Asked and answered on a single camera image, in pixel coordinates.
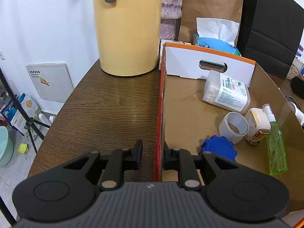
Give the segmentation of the black paper bag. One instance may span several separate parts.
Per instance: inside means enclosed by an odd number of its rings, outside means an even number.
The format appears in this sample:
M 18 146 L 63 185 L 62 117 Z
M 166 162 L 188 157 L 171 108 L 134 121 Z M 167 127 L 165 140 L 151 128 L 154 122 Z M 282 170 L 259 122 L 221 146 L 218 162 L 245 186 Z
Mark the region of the black paper bag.
M 237 48 L 267 73 L 286 78 L 303 32 L 303 8 L 294 0 L 244 0 Z

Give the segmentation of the printed paper bag on floor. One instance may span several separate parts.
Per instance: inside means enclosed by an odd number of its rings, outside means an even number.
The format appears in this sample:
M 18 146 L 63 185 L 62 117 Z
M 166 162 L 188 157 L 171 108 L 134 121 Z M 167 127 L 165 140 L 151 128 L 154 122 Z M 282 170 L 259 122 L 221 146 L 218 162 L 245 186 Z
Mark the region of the printed paper bag on floor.
M 22 108 L 29 117 L 39 120 L 39 115 L 42 114 L 42 111 L 30 95 L 23 93 L 20 97 L 17 95 L 15 95 L 15 97 L 18 98 Z M 12 100 L 1 109 L 1 114 L 8 123 L 10 123 L 12 128 L 17 129 L 24 137 L 30 139 L 28 131 L 24 128 L 24 126 L 26 126 L 26 120 L 19 110 L 13 107 Z

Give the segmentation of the white tape roll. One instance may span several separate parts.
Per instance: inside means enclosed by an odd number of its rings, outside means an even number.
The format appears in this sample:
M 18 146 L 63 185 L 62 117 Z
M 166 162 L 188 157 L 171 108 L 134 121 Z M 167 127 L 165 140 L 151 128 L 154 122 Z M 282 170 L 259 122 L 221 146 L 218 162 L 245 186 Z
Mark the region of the white tape roll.
M 220 122 L 218 131 L 220 136 L 233 144 L 239 143 L 249 131 L 247 120 L 239 113 L 229 112 Z

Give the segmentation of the pink textured vase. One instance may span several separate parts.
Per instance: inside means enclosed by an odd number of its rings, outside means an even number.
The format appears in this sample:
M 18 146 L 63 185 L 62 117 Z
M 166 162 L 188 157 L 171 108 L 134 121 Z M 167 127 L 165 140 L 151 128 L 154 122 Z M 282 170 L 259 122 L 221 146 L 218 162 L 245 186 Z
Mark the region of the pink textured vase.
M 162 0 L 160 39 L 174 40 L 176 22 L 182 16 L 182 0 Z

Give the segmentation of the brown paper bag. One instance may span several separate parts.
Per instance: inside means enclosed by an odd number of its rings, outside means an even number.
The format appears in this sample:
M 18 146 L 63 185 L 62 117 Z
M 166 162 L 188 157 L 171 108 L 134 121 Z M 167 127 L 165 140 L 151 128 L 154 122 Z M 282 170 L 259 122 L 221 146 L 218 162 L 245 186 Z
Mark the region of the brown paper bag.
M 198 17 L 241 21 L 243 0 L 183 0 L 178 40 L 193 42 Z

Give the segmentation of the white wipes canister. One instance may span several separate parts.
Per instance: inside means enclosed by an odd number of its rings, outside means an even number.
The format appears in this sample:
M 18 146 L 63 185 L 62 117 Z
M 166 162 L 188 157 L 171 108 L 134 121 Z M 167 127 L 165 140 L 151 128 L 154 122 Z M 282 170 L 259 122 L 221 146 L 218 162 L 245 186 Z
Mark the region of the white wipes canister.
M 243 114 L 250 105 L 250 94 L 246 84 L 210 70 L 203 90 L 203 101 Z

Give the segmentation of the green plastic basin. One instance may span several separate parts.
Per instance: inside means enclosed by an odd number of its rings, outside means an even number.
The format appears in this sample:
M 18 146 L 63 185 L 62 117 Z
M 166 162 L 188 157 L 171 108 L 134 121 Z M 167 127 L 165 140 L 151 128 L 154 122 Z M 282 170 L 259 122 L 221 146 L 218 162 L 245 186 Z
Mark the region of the green plastic basin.
M 14 145 L 5 126 L 0 126 L 0 166 L 7 165 L 14 151 Z

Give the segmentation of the beige yellow travel adapter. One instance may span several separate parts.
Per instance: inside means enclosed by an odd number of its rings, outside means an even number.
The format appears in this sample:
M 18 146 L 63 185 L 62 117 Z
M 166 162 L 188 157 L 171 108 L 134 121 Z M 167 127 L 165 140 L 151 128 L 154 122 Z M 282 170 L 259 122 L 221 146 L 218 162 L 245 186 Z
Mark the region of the beige yellow travel adapter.
M 271 130 L 266 113 L 262 109 L 251 108 L 245 115 L 245 119 L 249 125 L 245 139 L 252 145 L 258 145 Z

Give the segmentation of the green spray bottle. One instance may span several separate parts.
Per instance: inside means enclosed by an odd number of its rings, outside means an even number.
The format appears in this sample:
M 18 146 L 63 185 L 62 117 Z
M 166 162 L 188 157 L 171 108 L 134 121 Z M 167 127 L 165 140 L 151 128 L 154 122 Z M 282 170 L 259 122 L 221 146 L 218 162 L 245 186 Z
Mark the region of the green spray bottle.
M 287 154 L 280 127 L 277 124 L 275 115 L 269 104 L 262 107 L 267 119 L 271 125 L 269 135 L 266 135 L 269 173 L 271 176 L 278 175 L 287 171 Z

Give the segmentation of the blue ridged lid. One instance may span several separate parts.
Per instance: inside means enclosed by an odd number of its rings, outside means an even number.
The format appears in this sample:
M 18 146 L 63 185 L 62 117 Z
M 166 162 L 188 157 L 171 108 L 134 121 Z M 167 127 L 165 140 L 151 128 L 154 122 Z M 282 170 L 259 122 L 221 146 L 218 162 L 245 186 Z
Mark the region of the blue ridged lid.
M 210 151 L 212 153 L 216 153 L 221 157 L 225 157 L 229 160 L 235 161 L 235 158 L 238 152 L 234 149 L 233 142 L 229 141 L 224 136 L 216 136 L 213 135 L 209 139 L 206 139 L 201 145 L 201 151 L 199 155 L 203 152 Z

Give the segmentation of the yellow thermos jug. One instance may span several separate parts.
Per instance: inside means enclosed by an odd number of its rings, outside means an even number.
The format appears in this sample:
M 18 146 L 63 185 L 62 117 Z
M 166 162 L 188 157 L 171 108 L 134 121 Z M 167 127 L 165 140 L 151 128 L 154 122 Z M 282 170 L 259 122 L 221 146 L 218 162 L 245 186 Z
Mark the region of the yellow thermos jug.
M 93 0 L 101 69 L 137 76 L 158 64 L 162 0 Z

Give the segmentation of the small yellow green container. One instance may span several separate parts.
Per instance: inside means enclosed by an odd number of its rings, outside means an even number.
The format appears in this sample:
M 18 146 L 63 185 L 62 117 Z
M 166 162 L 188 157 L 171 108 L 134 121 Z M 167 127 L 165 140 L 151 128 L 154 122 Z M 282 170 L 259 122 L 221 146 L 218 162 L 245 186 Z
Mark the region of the small yellow green container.
M 26 143 L 20 143 L 17 151 L 18 153 L 23 154 L 25 156 L 25 159 L 27 159 L 29 148 Z

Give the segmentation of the orange white cardboard box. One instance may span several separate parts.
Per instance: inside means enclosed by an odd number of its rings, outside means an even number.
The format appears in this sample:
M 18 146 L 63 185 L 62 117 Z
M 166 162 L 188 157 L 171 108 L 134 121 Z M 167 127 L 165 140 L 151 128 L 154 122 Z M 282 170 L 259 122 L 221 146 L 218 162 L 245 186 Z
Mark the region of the orange white cardboard box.
M 157 121 L 155 176 L 157 181 L 175 181 L 177 174 L 164 172 L 164 144 L 187 149 L 192 154 L 212 135 L 227 110 L 203 101 L 208 71 L 201 60 L 226 63 L 226 75 L 248 86 L 250 106 L 269 104 L 281 129 L 287 153 L 287 171 L 276 176 L 290 193 L 284 220 L 292 227 L 303 226 L 303 129 L 282 92 L 253 60 L 194 45 L 167 42 L 160 59 L 161 80 Z

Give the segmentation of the white wall panel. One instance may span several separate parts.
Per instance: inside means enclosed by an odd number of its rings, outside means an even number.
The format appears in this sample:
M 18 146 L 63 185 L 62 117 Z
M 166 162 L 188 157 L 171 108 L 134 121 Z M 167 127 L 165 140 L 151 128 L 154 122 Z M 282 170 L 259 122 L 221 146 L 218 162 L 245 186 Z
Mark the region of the white wall panel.
M 28 64 L 26 70 L 41 99 L 65 103 L 74 90 L 64 62 Z

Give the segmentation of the blue tissue pack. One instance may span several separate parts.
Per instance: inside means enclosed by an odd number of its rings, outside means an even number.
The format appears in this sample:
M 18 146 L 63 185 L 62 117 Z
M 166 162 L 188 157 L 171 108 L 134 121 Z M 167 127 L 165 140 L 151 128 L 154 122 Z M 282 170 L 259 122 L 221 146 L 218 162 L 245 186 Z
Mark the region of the blue tissue pack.
M 239 23 L 216 18 L 196 18 L 193 45 L 241 56 L 235 46 Z

